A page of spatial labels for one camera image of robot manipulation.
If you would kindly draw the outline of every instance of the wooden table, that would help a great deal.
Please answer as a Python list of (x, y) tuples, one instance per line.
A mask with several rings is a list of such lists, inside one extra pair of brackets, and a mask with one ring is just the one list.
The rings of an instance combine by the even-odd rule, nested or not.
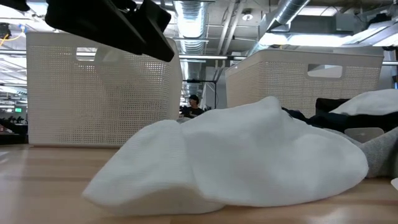
[(347, 192), (288, 207), (226, 207), (203, 215), (114, 217), (80, 197), (115, 149), (0, 147), (0, 224), (398, 223), (398, 191), (364, 180)]

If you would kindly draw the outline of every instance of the ceiling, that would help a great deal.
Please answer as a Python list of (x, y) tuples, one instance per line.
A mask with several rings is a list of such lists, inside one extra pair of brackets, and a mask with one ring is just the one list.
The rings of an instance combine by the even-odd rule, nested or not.
[[(245, 52), (249, 50), (258, 38), (257, 27), (264, 14), (276, 9), (278, 0), (242, 0), (244, 8), (250, 8), (253, 18), (244, 21), (242, 15), (239, 16), (238, 25), (234, 32), (234, 39), (228, 47), (227, 54), (232, 52)], [(383, 5), (391, 4), (392, 1), (378, 0), (340, 0), (326, 1), (313, 0), (301, 12), (301, 15), (312, 16), (333, 16), (337, 9), (345, 13), (367, 11)], [(215, 54), (223, 30), (223, 14), (228, 9), (229, 0), (210, 1), (208, 8), (208, 21), (206, 26), (206, 50), (204, 54)], [(58, 32), (43, 21), (43, 16), (47, 10), (44, 0), (29, 1), (28, 5), (32, 9), (27, 13), (21, 13), (5, 6), (0, 6), (0, 22), (10, 23), (13, 41), (5, 41), (0, 50), (25, 50), (25, 32)], [(179, 37), (177, 20), (175, 14), (170, 21), (164, 34), (167, 37)], [(1, 55), (0, 54), (0, 83), (5, 85), (24, 85), (26, 84), (26, 59), (21, 56)], [(25, 99), (26, 88), (24, 86), (14, 86), (12, 88), (0, 86), (0, 104), (4, 103), (4, 98), (10, 95), (19, 95)]]

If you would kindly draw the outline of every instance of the person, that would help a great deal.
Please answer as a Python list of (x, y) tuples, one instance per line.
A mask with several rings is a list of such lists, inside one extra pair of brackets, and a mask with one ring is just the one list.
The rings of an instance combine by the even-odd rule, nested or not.
[(203, 110), (199, 108), (199, 97), (196, 95), (191, 95), (189, 97), (189, 105), (184, 117), (186, 118), (196, 118), (203, 113)]

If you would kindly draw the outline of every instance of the perforated basket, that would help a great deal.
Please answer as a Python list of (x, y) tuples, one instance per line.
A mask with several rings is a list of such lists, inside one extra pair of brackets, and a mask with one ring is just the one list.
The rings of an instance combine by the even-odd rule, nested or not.
[[(95, 60), (77, 58), (78, 47), (97, 48)], [(178, 118), (177, 56), (166, 63), (75, 35), (32, 32), (27, 71), (33, 145), (118, 147), (148, 124)]]
[(275, 96), (283, 107), (312, 116), (317, 98), (352, 98), (375, 90), (382, 60), (373, 55), (262, 50), (226, 71), (227, 104), (230, 108)]

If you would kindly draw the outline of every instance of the white storage bin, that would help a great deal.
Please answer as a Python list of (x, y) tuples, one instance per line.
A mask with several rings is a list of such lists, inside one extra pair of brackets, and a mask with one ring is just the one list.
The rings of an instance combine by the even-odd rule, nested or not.
[[(168, 42), (176, 56), (166, 63), (71, 34), (28, 33), (29, 142), (118, 147), (148, 124), (177, 119), (182, 72)], [(97, 48), (95, 60), (77, 58), (81, 47)]]
[(317, 98), (352, 98), (377, 88), (382, 56), (261, 50), (226, 71), (228, 107), (277, 97), (315, 114)]

